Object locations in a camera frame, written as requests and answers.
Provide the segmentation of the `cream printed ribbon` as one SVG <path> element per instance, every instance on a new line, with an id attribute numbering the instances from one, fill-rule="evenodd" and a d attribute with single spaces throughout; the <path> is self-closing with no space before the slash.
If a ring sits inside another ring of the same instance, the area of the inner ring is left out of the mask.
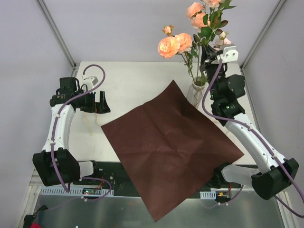
<path id="1" fill-rule="evenodd" d="M 101 131 L 97 114 L 83 113 L 82 121 L 89 134 L 97 134 Z"/>

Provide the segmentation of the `small pink bud stem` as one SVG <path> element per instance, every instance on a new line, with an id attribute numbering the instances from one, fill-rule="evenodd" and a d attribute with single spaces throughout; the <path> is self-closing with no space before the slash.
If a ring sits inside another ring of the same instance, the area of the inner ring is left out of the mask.
<path id="1" fill-rule="evenodd" d="M 225 10 L 230 10 L 236 6 L 232 4 L 231 0 L 205 0 L 206 13 L 209 16 L 209 28 L 206 30 L 201 30 L 203 34 L 207 35 L 207 42 L 203 45 L 210 45 L 214 47 L 214 41 L 217 36 L 225 32 L 224 27 L 228 24 L 228 21 L 223 18 L 223 13 Z"/>

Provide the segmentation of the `tall peach rose stem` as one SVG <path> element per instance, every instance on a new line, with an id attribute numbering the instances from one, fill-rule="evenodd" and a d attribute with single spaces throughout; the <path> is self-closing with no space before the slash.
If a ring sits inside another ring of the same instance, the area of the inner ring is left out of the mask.
<path id="1" fill-rule="evenodd" d="M 196 33 L 190 35 L 192 38 L 191 47 L 185 52 L 186 66 L 188 74 L 193 82 L 199 81 L 199 63 L 200 63 L 200 50 L 203 43 L 207 42 L 207 35 L 201 31 L 209 29 L 209 16 L 206 13 L 206 5 L 202 2 L 194 2 L 186 10 L 186 16 L 190 20 L 191 26 L 196 30 Z"/>

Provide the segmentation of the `beige faceted vase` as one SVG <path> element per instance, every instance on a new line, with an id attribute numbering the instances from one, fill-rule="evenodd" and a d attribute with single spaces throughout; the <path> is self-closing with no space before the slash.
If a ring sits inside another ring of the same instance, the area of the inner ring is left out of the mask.
<path id="1" fill-rule="evenodd" d="M 206 85 L 198 86 L 195 83 L 192 83 L 189 86 L 188 93 L 186 96 L 188 102 L 198 109 L 199 105 L 201 104 L 205 90 Z"/>

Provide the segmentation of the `red wrapping paper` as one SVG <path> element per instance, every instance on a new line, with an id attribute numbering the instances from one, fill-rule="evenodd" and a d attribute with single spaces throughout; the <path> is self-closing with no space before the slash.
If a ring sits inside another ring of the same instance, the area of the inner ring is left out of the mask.
<path id="1" fill-rule="evenodd" d="M 243 156 L 174 81 L 102 130 L 155 221 Z"/>

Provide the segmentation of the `pale pink flower stem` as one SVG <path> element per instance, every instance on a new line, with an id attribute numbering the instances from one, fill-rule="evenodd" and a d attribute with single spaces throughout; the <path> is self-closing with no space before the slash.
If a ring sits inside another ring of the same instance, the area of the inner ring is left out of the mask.
<path id="1" fill-rule="evenodd" d="M 224 45 L 230 45 L 231 41 L 227 38 L 226 32 L 220 33 L 214 41 L 214 48 L 216 50 L 220 50 L 220 48 Z"/>

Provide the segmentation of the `large peach rose stem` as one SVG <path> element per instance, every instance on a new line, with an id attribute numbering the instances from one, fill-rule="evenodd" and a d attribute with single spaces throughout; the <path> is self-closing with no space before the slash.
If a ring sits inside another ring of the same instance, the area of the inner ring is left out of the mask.
<path id="1" fill-rule="evenodd" d="M 176 55 L 182 57 L 184 65 L 188 68 L 188 74 L 193 82 L 197 81 L 193 69 L 193 59 L 198 57 L 196 50 L 196 43 L 192 40 L 192 36 L 187 33 L 180 33 L 173 35 L 173 25 L 164 26 L 162 32 L 166 35 L 165 38 L 160 40 L 157 46 L 159 55 L 164 59 L 172 58 Z"/>

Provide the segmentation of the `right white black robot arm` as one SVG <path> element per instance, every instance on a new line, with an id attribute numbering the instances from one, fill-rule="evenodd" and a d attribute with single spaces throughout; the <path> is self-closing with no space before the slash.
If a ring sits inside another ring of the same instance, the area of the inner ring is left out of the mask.
<path id="1" fill-rule="evenodd" d="M 214 183 L 223 188 L 234 182 L 253 188 L 264 200 L 275 197 L 295 183 L 299 164 L 295 159 L 287 159 L 265 139 L 238 102 L 246 94 L 245 77 L 226 76 L 227 64 L 238 59 L 237 47 L 230 44 L 215 50 L 203 45 L 201 49 L 200 71 L 206 74 L 209 86 L 205 94 L 212 100 L 212 112 L 207 114 L 241 142 L 257 165 L 253 169 L 228 164 L 214 175 Z"/>

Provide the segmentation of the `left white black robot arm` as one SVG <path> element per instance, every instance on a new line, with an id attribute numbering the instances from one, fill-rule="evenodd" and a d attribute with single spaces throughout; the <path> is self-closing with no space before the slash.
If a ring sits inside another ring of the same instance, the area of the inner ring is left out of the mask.
<path id="1" fill-rule="evenodd" d="M 86 93 L 98 85 L 97 77 L 91 76 L 82 83 L 76 78 L 60 78 L 60 88 L 50 99 L 51 123 L 42 151 L 33 155 L 33 164 L 47 187 L 76 183 L 82 177 L 91 185 L 100 181 L 95 161 L 77 161 L 69 151 L 69 134 L 76 110 L 85 113 L 106 114 L 111 110 L 100 91 L 99 101 L 95 92 Z"/>

